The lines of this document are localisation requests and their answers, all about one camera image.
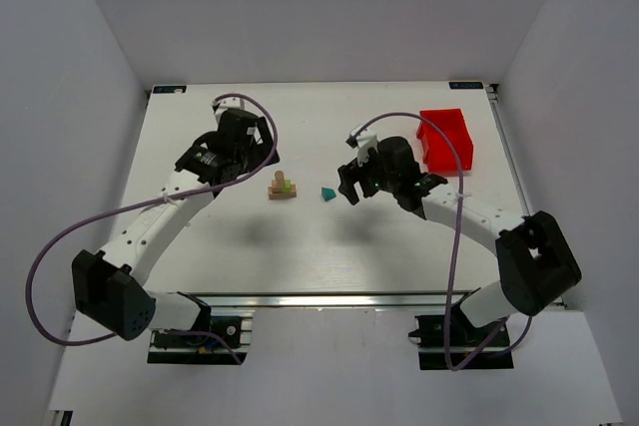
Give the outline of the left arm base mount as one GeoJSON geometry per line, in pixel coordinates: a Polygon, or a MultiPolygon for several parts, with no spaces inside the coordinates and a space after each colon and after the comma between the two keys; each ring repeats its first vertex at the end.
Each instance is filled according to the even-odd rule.
{"type": "Polygon", "coordinates": [[[194,330],[153,330],[147,363],[163,365],[239,366],[252,343],[254,313],[213,310],[194,330]]]}

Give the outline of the teal wooden triangle block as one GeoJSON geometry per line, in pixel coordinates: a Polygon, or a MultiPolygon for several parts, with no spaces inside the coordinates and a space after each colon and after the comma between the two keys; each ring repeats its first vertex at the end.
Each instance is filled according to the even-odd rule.
{"type": "Polygon", "coordinates": [[[336,197],[336,193],[331,188],[322,187],[320,189],[320,195],[325,202],[329,202],[336,197]]]}

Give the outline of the natural wooden arch block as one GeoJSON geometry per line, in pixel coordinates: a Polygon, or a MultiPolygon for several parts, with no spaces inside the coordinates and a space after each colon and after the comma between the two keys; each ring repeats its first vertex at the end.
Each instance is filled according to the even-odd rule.
{"type": "Polygon", "coordinates": [[[281,194],[286,187],[286,178],[283,171],[276,171],[272,182],[272,190],[274,194],[281,194]]]}

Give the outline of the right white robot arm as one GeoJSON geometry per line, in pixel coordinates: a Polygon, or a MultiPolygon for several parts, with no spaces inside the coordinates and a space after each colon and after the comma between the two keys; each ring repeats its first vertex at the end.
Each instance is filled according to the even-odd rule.
{"type": "Polygon", "coordinates": [[[355,205],[389,193],[406,212],[450,228],[497,259],[498,280],[459,300],[451,314],[458,324],[484,327],[513,313],[537,315],[582,279],[582,272],[554,216],[524,216],[459,194],[447,179],[421,171],[403,137],[373,134],[349,138],[354,160],[338,168],[339,192],[355,205]]]}

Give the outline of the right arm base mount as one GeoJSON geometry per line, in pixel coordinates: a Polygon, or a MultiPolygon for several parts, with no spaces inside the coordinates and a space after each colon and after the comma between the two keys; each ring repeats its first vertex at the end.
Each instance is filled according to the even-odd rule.
{"type": "MultiPolygon", "coordinates": [[[[447,369],[444,354],[444,316],[421,315],[415,318],[416,328],[408,334],[418,351],[419,369],[443,371],[447,369]]],[[[462,362],[499,325],[498,321],[481,328],[461,326],[452,319],[450,324],[450,359],[456,365],[462,362]]],[[[510,370],[514,368],[512,354],[502,353],[510,346],[510,337],[502,325],[491,342],[466,366],[467,370],[510,370]]]]}

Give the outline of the long natural wooden block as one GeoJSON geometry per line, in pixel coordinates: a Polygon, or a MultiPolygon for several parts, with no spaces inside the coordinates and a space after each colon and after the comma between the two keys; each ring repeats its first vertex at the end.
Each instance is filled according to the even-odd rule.
{"type": "Polygon", "coordinates": [[[281,194],[274,194],[272,187],[269,187],[268,195],[271,201],[293,199],[297,196],[297,188],[295,185],[293,185],[293,190],[290,193],[286,193],[285,191],[283,191],[281,194]]]}

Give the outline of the red plastic bin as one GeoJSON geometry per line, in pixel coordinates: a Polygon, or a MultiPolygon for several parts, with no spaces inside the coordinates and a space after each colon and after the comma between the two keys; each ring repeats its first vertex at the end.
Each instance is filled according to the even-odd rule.
{"type": "Polygon", "coordinates": [[[454,147],[462,170],[473,166],[474,145],[460,109],[422,110],[428,120],[421,123],[416,138],[422,146],[422,161],[429,172],[448,175],[457,172],[457,163],[450,147],[454,147]]]}

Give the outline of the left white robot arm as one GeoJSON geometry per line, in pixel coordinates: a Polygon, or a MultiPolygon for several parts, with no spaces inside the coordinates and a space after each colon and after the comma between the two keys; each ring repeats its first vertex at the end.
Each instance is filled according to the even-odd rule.
{"type": "Polygon", "coordinates": [[[239,108],[223,110],[218,126],[196,138],[179,157],[160,201],[97,252],[79,252],[72,261],[76,307],[116,336],[131,341],[147,329],[208,328],[210,307],[183,292],[145,289],[153,267],[191,219],[232,183],[279,158],[266,118],[239,108]]]}

